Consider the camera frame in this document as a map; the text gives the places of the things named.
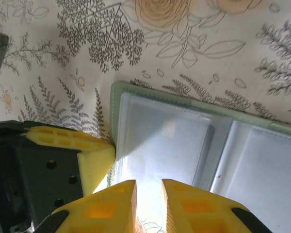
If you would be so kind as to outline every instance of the yellow foam pad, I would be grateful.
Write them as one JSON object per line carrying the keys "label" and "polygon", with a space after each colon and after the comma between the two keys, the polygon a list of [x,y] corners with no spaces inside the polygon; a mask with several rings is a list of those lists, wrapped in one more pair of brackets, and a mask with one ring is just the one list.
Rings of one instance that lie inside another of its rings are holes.
{"label": "yellow foam pad", "polygon": [[134,233],[136,207],[136,181],[124,181],[55,210],[70,213],[56,233]]}
{"label": "yellow foam pad", "polygon": [[80,150],[79,171],[83,195],[94,192],[115,162],[115,148],[81,131],[35,126],[23,136],[40,146]]}
{"label": "yellow foam pad", "polygon": [[250,233],[233,214],[245,206],[230,199],[169,179],[162,180],[166,233]]}

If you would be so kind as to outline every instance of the floral patterned surface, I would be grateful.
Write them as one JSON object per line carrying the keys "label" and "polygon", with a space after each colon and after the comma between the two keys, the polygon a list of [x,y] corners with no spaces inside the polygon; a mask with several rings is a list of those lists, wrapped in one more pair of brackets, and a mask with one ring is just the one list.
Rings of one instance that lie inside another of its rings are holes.
{"label": "floral patterned surface", "polygon": [[291,123],[291,0],[0,0],[0,32],[0,120],[108,140],[126,81]]}

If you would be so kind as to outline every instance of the mint green cover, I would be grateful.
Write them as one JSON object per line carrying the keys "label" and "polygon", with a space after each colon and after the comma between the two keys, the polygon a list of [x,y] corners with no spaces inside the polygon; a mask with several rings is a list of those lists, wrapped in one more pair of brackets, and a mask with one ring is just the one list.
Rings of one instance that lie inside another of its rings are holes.
{"label": "mint green cover", "polygon": [[253,116],[247,113],[237,112],[232,109],[227,109],[215,104],[204,103],[197,100],[192,100],[185,97],[176,96],[170,93],[147,89],[140,86],[135,86],[129,83],[117,82],[113,83],[111,86],[110,95],[110,135],[112,142],[116,145],[117,142],[117,131],[118,131],[118,120],[119,120],[119,110],[121,95],[124,92],[131,92],[139,95],[143,95],[149,98],[155,98],[157,100],[168,101],[170,103],[181,104],[188,107],[196,107],[204,111],[221,114],[224,116],[232,117],[233,119],[248,124],[260,126],[269,130],[277,131],[280,133],[285,133],[291,135],[291,125],[278,123],[266,119],[262,119],[258,116]]}

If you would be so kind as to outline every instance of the flower drawing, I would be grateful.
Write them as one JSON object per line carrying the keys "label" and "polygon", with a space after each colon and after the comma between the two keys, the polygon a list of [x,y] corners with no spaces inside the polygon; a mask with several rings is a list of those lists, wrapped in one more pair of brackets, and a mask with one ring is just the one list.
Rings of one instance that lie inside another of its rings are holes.
{"label": "flower drawing", "polygon": [[139,24],[149,30],[170,32],[181,20],[187,22],[191,0],[136,0]]}
{"label": "flower drawing", "polygon": [[234,15],[251,10],[258,6],[262,0],[206,0],[209,5],[217,10]]}

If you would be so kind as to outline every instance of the floral wallpaper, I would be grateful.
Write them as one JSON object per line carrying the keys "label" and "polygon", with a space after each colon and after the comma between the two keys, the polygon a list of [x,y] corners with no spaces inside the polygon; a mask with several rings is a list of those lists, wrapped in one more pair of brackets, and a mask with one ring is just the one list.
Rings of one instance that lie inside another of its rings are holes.
{"label": "floral wallpaper", "polygon": [[109,140],[125,81],[291,124],[291,0],[0,0],[0,32],[0,121]]}

